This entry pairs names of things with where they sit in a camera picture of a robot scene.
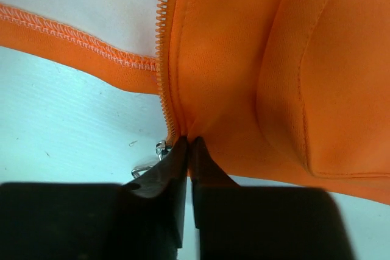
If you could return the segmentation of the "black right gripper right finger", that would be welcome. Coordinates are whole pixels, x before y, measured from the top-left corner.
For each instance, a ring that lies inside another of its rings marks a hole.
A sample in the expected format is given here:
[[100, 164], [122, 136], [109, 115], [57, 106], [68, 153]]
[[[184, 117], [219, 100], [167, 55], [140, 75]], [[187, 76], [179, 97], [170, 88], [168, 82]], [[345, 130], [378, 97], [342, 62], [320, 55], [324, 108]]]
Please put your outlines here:
[[241, 186], [200, 137], [190, 146], [189, 171], [201, 259], [353, 259], [326, 191]]

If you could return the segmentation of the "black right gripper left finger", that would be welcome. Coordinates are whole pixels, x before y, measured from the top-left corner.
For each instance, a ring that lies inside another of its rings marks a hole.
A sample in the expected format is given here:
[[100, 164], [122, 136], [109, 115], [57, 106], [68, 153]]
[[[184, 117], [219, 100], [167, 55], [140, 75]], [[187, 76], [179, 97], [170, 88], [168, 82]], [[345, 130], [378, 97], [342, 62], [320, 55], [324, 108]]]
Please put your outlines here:
[[3, 183], [2, 259], [175, 259], [188, 141], [126, 184]]

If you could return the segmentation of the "silver zipper pull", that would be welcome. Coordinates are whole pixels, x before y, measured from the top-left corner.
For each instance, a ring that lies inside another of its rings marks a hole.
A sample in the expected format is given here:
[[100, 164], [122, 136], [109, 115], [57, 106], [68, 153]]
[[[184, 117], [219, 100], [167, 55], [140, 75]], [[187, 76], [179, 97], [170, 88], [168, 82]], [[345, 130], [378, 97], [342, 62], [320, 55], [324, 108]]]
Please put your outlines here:
[[155, 155], [147, 156], [135, 165], [131, 174], [134, 179], [139, 178], [145, 172], [152, 169], [157, 163], [159, 163], [164, 157], [171, 151], [172, 145], [165, 140], [159, 141], [155, 146]]

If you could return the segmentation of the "orange zip-up jacket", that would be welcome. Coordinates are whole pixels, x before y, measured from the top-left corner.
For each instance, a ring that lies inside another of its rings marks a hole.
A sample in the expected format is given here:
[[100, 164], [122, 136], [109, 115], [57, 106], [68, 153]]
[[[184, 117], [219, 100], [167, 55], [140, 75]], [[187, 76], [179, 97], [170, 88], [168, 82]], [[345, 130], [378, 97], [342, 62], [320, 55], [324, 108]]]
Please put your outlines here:
[[159, 95], [230, 174], [389, 203], [389, 0], [1, 0], [1, 45]]

